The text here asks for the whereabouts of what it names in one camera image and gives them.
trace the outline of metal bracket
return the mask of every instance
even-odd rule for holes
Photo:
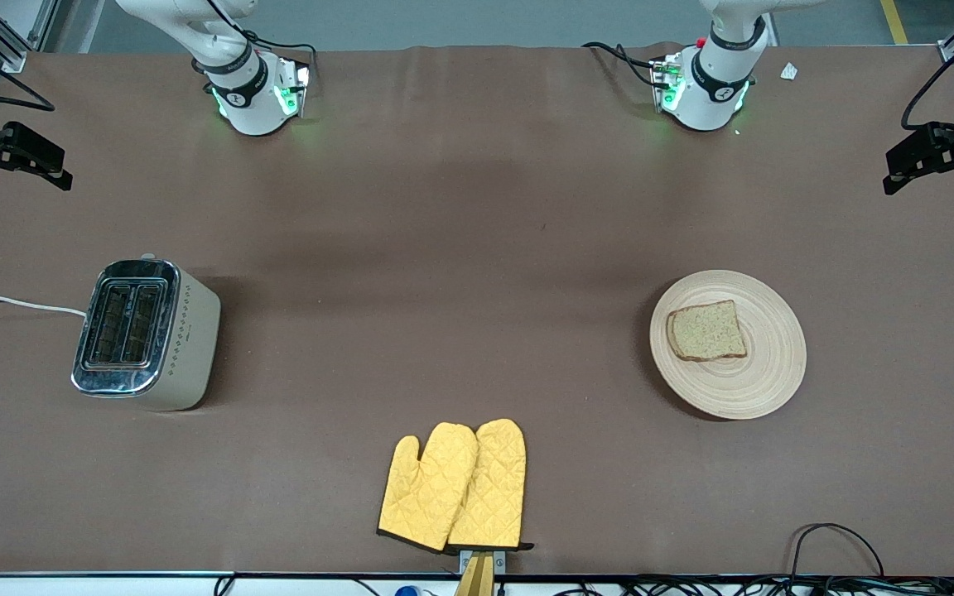
[[[466,565],[470,562],[474,552],[472,550],[459,550],[459,574],[464,574]],[[493,550],[492,561],[495,563],[495,574],[507,573],[507,551]]]

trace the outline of quilted fabric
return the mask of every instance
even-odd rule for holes
[[[477,430],[477,444],[477,465],[447,542],[516,548],[522,540],[525,437],[513,420],[493,420]]]
[[[477,463],[477,437],[468,426],[441,422],[419,458],[417,437],[397,444],[378,532],[429,550],[444,550]]]

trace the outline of brown table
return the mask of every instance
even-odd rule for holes
[[[188,56],[32,56],[60,109],[0,124],[67,148],[75,188],[0,173],[0,294],[84,308],[154,252],[224,313],[207,402],[159,415],[71,387],[77,318],[0,305],[0,570],[451,567],[374,533],[393,445],[511,416],[515,572],[781,572],[836,521],[891,574],[954,574],[954,174],[879,185],[936,51],[769,50],[716,133],[605,58],[326,54],[310,120],[245,138]],[[954,69],[916,117],[954,121]],[[656,299],[708,268],[802,321],[771,416],[698,416],[653,365]]]

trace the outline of toaster power cord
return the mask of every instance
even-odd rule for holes
[[[11,303],[11,305],[26,306],[29,309],[53,310],[53,312],[56,313],[69,313],[70,315],[78,315],[80,317],[87,318],[87,313],[84,313],[82,310],[67,309],[64,306],[37,305],[34,302],[25,302],[23,300],[7,298],[5,296],[0,296],[0,302],[8,302]]]

